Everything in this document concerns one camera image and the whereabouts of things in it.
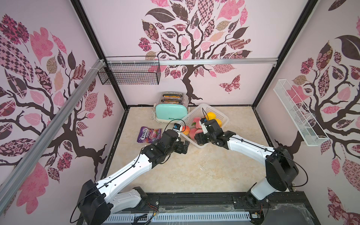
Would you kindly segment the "yellow peach front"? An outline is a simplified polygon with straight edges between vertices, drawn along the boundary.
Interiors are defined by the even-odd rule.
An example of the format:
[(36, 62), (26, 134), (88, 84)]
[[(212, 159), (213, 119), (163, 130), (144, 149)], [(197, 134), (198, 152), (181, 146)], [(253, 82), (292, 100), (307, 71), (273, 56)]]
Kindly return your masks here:
[(214, 120), (214, 119), (216, 119), (216, 114), (215, 113), (213, 113), (213, 112), (208, 112), (207, 114), (206, 114), (206, 119), (208, 120), (208, 121), (210, 121), (210, 120)]

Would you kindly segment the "yellow peach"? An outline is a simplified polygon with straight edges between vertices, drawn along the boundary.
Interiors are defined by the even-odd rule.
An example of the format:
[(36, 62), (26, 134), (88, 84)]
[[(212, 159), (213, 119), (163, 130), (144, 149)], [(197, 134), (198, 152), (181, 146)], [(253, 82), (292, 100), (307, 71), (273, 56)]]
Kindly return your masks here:
[(222, 127), (222, 125), (223, 125), (223, 124), (222, 124), (222, 121), (221, 121), (220, 119), (217, 119), (217, 118), (216, 118), (215, 120), (216, 120), (216, 122), (218, 123), (218, 125), (219, 125), (220, 127)]
[(216, 114), (215, 113), (213, 113), (213, 112), (208, 112), (207, 114), (206, 114), (206, 119), (208, 120), (208, 121), (210, 121), (210, 120), (214, 120), (214, 119), (216, 119)]

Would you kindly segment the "orange pink peach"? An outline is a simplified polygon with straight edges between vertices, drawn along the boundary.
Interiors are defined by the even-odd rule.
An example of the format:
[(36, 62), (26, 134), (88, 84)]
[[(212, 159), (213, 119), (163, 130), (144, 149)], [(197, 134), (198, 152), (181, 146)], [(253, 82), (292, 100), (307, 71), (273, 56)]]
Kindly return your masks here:
[(185, 127), (184, 127), (184, 131), (182, 131), (182, 134), (185, 135), (185, 136), (188, 136), (189, 133), (190, 133), (190, 127), (185, 126)]

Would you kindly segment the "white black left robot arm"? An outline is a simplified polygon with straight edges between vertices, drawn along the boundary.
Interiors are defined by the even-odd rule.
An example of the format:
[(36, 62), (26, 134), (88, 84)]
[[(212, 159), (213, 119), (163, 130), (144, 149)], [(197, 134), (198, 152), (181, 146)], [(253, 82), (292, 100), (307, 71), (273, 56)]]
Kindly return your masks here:
[(101, 225), (112, 213), (142, 208), (147, 194), (140, 187), (128, 192), (121, 190), (140, 175), (164, 163), (172, 153), (186, 154), (189, 145), (189, 141), (180, 139), (178, 132), (167, 130), (159, 140), (143, 147), (139, 155), (122, 169), (97, 182), (85, 182), (76, 204), (80, 220), (88, 225)]

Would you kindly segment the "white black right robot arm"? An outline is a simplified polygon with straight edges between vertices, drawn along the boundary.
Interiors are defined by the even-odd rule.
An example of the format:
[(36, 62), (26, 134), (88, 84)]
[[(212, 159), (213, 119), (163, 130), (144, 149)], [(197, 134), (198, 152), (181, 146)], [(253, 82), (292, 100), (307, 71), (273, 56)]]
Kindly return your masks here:
[(295, 163), (287, 149), (258, 145), (232, 131), (223, 131), (215, 119), (202, 118), (199, 121), (202, 133), (195, 135), (198, 145), (211, 143), (218, 147), (241, 153), (261, 163), (266, 176), (247, 191), (244, 201), (250, 208), (255, 208), (260, 201), (274, 192), (285, 192), (299, 174), (300, 165)]

